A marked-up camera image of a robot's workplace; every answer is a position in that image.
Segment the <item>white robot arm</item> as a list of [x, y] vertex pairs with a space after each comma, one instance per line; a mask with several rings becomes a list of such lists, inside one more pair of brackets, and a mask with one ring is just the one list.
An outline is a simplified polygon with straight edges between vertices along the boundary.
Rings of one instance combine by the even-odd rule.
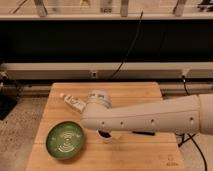
[[103, 132], [144, 131], [213, 135], [213, 94], [199, 94], [132, 106], [111, 107], [107, 92], [89, 93], [84, 127]]

